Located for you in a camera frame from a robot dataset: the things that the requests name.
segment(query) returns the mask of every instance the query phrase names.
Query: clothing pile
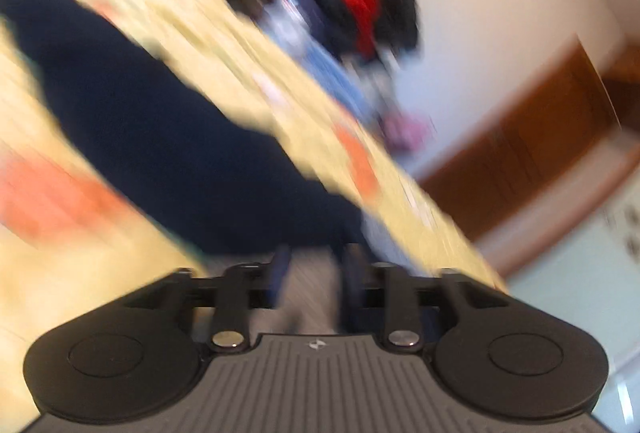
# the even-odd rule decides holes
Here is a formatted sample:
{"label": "clothing pile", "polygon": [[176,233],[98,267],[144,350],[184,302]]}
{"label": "clothing pile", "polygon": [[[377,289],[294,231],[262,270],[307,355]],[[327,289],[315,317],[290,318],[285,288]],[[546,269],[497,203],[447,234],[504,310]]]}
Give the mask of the clothing pile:
{"label": "clothing pile", "polygon": [[[402,111],[394,83],[398,60],[418,46],[415,0],[285,1],[284,10],[301,13],[296,17],[304,20],[310,42],[297,39],[293,45],[282,45],[282,37],[274,40],[375,134],[389,153],[422,148],[431,126]],[[327,54],[322,55],[319,47]],[[305,51],[313,52],[314,59],[306,58]],[[308,66],[320,61],[325,66]]]}
{"label": "clothing pile", "polygon": [[418,45],[415,0],[314,0],[324,15],[325,28],[316,37],[334,56],[376,57],[377,47],[394,53]]}

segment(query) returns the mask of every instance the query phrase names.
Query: yellow blanket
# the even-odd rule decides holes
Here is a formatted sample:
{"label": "yellow blanket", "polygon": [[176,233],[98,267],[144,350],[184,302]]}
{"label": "yellow blanket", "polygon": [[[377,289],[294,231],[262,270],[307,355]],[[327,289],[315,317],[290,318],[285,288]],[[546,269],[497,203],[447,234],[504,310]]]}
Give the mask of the yellow blanket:
{"label": "yellow blanket", "polygon": [[[161,53],[235,123],[274,135],[303,175],[385,223],[417,266],[455,268],[502,286],[357,122],[224,0],[78,1]],[[36,416],[21,370],[40,334],[170,270],[197,265],[65,142],[4,26],[0,84],[2,432]]]}

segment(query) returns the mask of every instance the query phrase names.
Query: round black pad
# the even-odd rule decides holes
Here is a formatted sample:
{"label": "round black pad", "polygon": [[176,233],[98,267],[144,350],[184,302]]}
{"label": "round black pad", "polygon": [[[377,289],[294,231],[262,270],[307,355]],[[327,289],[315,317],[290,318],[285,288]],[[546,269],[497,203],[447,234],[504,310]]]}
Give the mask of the round black pad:
{"label": "round black pad", "polygon": [[562,363],[562,350],[552,340],[536,334],[510,334],[489,345],[489,358],[514,375],[544,375]]}
{"label": "round black pad", "polygon": [[114,423],[179,399],[199,367],[193,341],[157,312],[109,308],[38,339],[24,378],[41,411],[75,422]]}
{"label": "round black pad", "polygon": [[525,305],[465,313],[438,342],[434,367],[464,402],[522,420],[590,411],[608,373],[593,337]]}
{"label": "round black pad", "polygon": [[71,349],[71,366],[92,377],[117,377],[134,369],[144,347],[132,337],[98,334],[87,337]]}

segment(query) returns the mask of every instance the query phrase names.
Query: orange patch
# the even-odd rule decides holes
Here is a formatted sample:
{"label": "orange patch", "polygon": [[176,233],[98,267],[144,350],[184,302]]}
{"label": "orange patch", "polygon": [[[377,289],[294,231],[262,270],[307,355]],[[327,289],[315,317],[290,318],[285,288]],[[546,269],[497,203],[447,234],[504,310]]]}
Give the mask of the orange patch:
{"label": "orange patch", "polygon": [[0,222],[28,240],[50,239],[130,210],[110,188],[36,157],[13,156],[0,176]]}
{"label": "orange patch", "polygon": [[95,13],[101,15],[107,21],[113,21],[116,12],[107,0],[92,0],[89,2],[89,5],[94,9]]}
{"label": "orange patch", "polygon": [[369,161],[369,152],[360,139],[347,127],[336,124],[334,133],[349,155],[351,178],[358,193],[365,202],[372,201],[378,194],[380,185]]}

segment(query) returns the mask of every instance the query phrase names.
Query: pink object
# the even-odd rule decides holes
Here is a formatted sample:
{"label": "pink object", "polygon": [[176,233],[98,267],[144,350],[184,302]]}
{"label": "pink object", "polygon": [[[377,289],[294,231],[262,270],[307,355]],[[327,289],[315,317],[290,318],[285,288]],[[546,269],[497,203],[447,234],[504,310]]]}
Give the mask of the pink object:
{"label": "pink object", "polygon": [[383,115],[380,126],[386,149],[391,154],[419,151],[435,133],[431,120],[401,111]]}

